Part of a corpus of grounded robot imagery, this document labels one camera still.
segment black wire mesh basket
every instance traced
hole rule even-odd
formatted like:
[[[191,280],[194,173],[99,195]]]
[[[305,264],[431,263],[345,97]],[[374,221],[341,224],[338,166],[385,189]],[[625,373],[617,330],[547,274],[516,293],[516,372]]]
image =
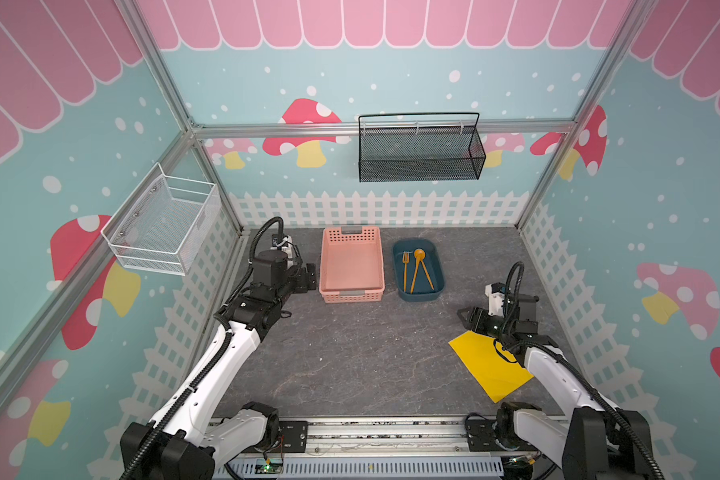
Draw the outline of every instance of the black wire mesh basket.
[[[360,181],[479,179],[485,163],[479,119],[474,112],[360,115]]]

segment pink plastic basket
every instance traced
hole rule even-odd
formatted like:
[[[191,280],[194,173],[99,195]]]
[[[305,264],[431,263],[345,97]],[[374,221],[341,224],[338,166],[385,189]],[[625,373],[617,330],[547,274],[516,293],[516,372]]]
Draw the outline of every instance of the pink plastic basket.
[[[326,303],[382,299],[384,258],[377,226],[342,226],[323,231],[320,293]]]

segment white picket fence pattern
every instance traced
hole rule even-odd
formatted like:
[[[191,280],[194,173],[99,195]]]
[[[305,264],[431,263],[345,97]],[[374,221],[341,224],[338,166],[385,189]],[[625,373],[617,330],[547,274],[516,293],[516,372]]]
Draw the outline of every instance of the white picket fence pattern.
[[[189,358],[200,338],[202,322],[211,308],[213,291],[221,283],[226,258],[237,235],[229,217],[222,212],[200,247],[182,289],[173,291],[173,307],[165,308],[166,323],[155,328],[156,343],[144,350],[144,369],[133,374],[136,388],[130,398],[120,400],[123,417],[104,431],[109,445],[104,455],[88,464],[94,480],[117,479],[123,473],[120,437],[131,422],[144,423],[161,408],[192,367]]]
[[[520,196],[509,192],[503,197],[498,192],[487,197],[482,192],[474,196],[467,192],[453,196],[447,192],[439,197],[432,192],[425,197],[416,192],[408,197],[405,192],[396,196],[384,192],[377,197],[370,192],[367,197],[361,197],[358,192],[350,196],[338,192],[331,197],[323,192],[315,197],[308,192],[305,197],[299,197],[294,192],[290,197],[280,193],[275,197],[264,193],[253,197],[246,193],[238,198],[230,194],[230,199],[238,218],[248,226],[262,225],[273,216],[282,216],[286,225],[291,226],[508,226],[517,223],[528,196],[528,192]]]
[[[595,287],[584,282],[585,270],[576,269],[576,255],[568,254],[568,241],[560,239],[562,229],[554,227],[548,209],[544,204],[536,208],[523,229],[523,239],[580,367],[601,393],[648,419],[653,455],[664,473],[691,480],[696,461],[678,453],[672,444],[676,427],[659,420],[659,398],[640,386],[643,371],[629,366],[629,346],[616,343],[617,325],[605,321],[606,306],[595,302]]]

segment basket handle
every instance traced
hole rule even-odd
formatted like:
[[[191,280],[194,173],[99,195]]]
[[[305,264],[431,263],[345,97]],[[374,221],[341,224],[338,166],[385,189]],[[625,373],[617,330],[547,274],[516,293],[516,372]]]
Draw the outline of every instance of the basket handle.
[[[343,226],[342,235],[362,234],[362,225]]]

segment black cable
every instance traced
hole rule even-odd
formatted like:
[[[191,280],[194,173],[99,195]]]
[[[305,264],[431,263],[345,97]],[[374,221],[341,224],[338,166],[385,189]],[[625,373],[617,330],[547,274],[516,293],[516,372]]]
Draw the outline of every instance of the black cable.
[[[546,345],[541,345],[537,342],[532,342],[529,340],[519,340],[515,343],[513,343],[510,346],[506,346],[505,348],[512,351],[517,351],[520,347],[526,346],[526,347],[534,347],[538,350],[541,350],[542,352],[546,353],[547,355],[551,356],[555,359],[556,362],[561,364],[563,367],[565,367],[566,370],[568,370],[571,375],[576,377],[576,380],[581,383],[581,385],[584,387],[586,392],[592,397],[593,400],[597,402],[597,404],[601,407],[603,407],[603,410],[605,413],[611,417],[617,424],[619,424],[619,427],[621,427],[621,431],[626,434],[627,437],[632,441],[633,445],[637,448],[637,451],[640,452],[640,455],[643,457],[643,460],[646,461],[648,464],[648,467],[650,468],[651,472],[653,473],[653,477],[655,480],[664,480],[664,474],[661,471],[661,468],[659,467],[659,464],[654,459],[653,455],[651,454],[651,451],[646,445],[643,443],[643,441],[640,439],[640,437],[637,436],[635,431],[632,429],[630,424],[627,420],[624,419],[624,417],[619,414],[615,408],[613,408],[601,395],[600,392],[597,391],[590,383],[584,378],[584,376],[576,369],[575,366],[573,366],[570,362],[568,362],[564,356],[561,354],[549,349]]]
[[[227,299],[226,304],[229,304],[232,300],[235,299],[238,294],[240,294],[240,291],[242,290],[243,286],[246,284],[248,279],[250,278],[251,273],[253,272],[253,259],[256,255],[256,247],[259,245],[259,240],[264,235],[264,232],[275,223],[278,223],[278,234],[282,235],[282,228],[283,228],[283,221],[280,216],[274,216],[273,218],[270,218],[262,227],[259,229],[258,232],[256,232],[256,235],[253,236],[252,242],[251,242],[251,248],[249,252],[249,259],[248,259],[248,271],[240,281],[240,283],[237,284],[234,291],[230,295],[230,298]],[[134,457],[130,460],[128,463],[128,466],[126,466],[125,470],[123,471],[123,475],[120,476],[120,480],[130,480],[130,478],[133,476],[136,469],[141,465],[142,461],[144,460],[144,457],[147,453],[149,453],[150,449],[152,448],[152,445],[154,444],[155,440],[157,439],[157,436],[163,431],[163,429],[168,425],[168,422],[173,418],[173,416],[176,414],[176,412],[179,411],[179,408],[181,408],[184,405],[184,402],[186,402],[186,399],[190,397],[194,392],[197,391],[197,386],[200,384],[202,379],[206,378],[208,373],[213,369],[214,366],[221,360],[221,357],[226,353],[227,349],[230,347],[230,343],[232,342],[232,337],[235,335],[232,333],[232,326],[230,325],[230,322],[224,319],[220,319],[219,322],[224,327],[224,330],[226,331],[226,334],[224,335],[224,340],[221,343],[221,347],[216,351],[216,353],[211,357],[211,360],[208,361],[208,363],[198,372],[197,376],[190,382],[190,385],[184,389],[184,391],[179,394],[177,398],[175,398],[175,401],[173,402],[173,405],[171,408],[168,409],[168,412],[163,416],[163,418],[160,420],[159,423],[152,429],[150,434],[146,437],[144,442],[141,444],[141,447],[136,451],[136,454]]]

